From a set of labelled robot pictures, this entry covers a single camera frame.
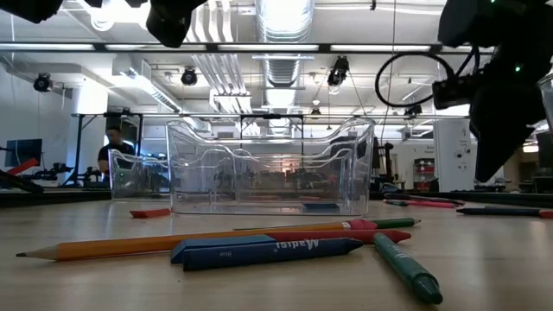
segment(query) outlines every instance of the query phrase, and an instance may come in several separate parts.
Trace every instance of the pencil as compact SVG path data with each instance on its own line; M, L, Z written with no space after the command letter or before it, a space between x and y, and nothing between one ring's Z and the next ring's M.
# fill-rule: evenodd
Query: pencil
M332 231L332 230L371 230L375 229L374 224L366 220L355 219L347 222L335 222L319 225L299 225L294 231ZM267 232L286 232L289 227L267 228L256 230L232 231L232 232L211 232L181 234L163 237L147 238L121 238L98 241L66 242L45 247L36 251L27 251L16 254L17 257L32 257L50 259L55 261L78 260L93 257L113 257L154 251L170 251L186 238L228 238L243 237Z

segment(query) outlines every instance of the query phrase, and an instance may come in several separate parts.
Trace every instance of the security camera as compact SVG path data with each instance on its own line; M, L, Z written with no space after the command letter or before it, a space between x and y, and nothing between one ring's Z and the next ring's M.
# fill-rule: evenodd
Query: security camera
M193 86L198 82L198 76L196 75L196 68L186 67L181 77L181 82L185 86Z
M54 82L50 79L50 73L39 73L33 87L38 92L50 92L54 88Z

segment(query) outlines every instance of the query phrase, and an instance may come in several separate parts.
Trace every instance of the desk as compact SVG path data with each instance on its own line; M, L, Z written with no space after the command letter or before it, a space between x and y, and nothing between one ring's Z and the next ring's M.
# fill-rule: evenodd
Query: desk
M384 206L371 217L417 217L401 245L439 280L444 303L425 306L372 246L347 256L184 274L168 253L76 262L15 258L63 241L233 227L328 222L332 217L174 215L131 219L166 203L96 201L0 210L0 301L5 310L530 311L553 309L553 221L463 216Z

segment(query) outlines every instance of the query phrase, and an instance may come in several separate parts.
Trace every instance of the computer monitor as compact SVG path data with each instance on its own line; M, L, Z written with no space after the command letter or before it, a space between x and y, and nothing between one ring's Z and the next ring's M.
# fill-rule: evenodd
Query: computer monitor
M7 168L14 168L32 158L35 158L38 161L38 164L36 164L36 166L41 166L41 139L9 140L6 143L6 149L6 159L4 161L4 166Z
M553 168L553 139L549 132L539 133L536 135L537 159L539 160L540 168Z

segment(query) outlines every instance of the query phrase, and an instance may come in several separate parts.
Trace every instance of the ceiling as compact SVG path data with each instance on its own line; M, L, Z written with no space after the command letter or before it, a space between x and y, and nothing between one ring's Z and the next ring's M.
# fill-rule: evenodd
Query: ceiling
M117 22L108 31L100 32L91 26L91 18L83 10L79 1L66 0L58 14L40 25L34 25L18 17L0 12L0 41L107 41L107 42L153 42L156 39L135 22ZM420 43L436 42L439 14L443 0L401 0L397 1L394 14L392 1L378 1L377 9L370 11L370 1L317 0L315 16L309 37L314 43ZM235 41L257 42L256 18L253 14L253 0L232 1L232 34ZM111 82L119 94L130 98L127 103L138 111L156 112L158 105L147 93L121 86L120 76L112 75L112 62L116 54L52 54L52 53L16 53L15 62L29 67L34 63L78 64L102 79ZM296 105L304 113L313 108L313 100L321 101L322 113L361 113L363 107L367 112L384 113L386 106L379 103L374 93L374 76L382 64L390 58L381 55L347 55L350 62L351 76L344 82L340 93L328 95L326 79L327 70L334 63L337 54L317 54L313 60L302 63L302 90L296 94ZM239 54L238 63L244 76L246 87L251 93L252 107L263 103L264 92L260 63L253 60L252 54ZM190 54L133 54L133 60L145 60L152 66L152 79L162 85L171 95L181 100L187 111L206 112L211 107L207 103L210 86L199 73L196 86L183 86L181 74L186 66L194 66ZM464 55L446 55L444 59L457 68L465 59ZM386 80L381 81L385 96L397 102L407 94L421 89L416 98L429 94L427 87L438 76L442 76L436 63L422 57L406 57L394 62L393 71L386 72ZM83 79L78 76L72 79ZM432 112L430 104L423 107L425 112Z

